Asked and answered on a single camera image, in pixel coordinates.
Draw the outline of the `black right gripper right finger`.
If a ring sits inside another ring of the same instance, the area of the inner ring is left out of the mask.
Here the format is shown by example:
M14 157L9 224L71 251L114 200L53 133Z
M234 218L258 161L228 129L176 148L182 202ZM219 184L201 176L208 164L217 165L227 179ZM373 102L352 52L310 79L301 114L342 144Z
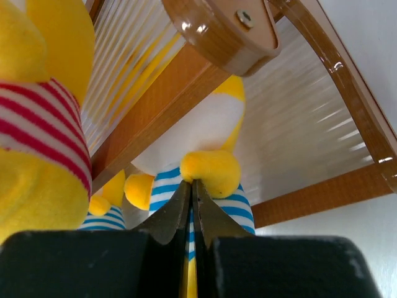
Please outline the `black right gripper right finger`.
M255 236L192 185L199 297L379 297L367 262L347 238Z

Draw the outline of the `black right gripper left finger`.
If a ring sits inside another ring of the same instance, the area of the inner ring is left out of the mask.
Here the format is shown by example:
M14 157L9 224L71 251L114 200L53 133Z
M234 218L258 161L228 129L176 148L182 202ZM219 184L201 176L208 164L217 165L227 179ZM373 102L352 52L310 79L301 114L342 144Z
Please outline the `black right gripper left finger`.
M2 297L184 297L192 187L131 230L23 231L1 246Z

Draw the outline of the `yellow plush pink striped shirt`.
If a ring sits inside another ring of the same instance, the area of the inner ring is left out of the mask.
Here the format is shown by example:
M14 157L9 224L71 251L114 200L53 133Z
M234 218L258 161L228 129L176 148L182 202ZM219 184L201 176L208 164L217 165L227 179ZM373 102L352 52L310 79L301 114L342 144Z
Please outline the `yellow plush pink striped shirt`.
M82 1L1 2L1 240L75 229L87 214L94 42Z

